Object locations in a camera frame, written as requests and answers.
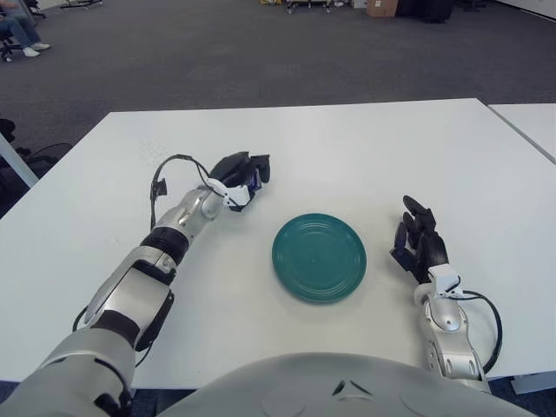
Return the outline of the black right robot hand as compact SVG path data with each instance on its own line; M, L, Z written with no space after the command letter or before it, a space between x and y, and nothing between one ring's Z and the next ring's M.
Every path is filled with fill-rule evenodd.
M445 243L436 231L430 208L424 208L409 195L404 195L402 201L407 210L396 229L390 255L419 284L430 283L428 270L449 263Z

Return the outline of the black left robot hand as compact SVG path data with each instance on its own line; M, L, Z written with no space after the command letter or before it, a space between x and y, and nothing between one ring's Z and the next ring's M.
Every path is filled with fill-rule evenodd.
M270 180L270 155L237 152L222 158L209 172L207 187L222 198L224 207L242 212Z

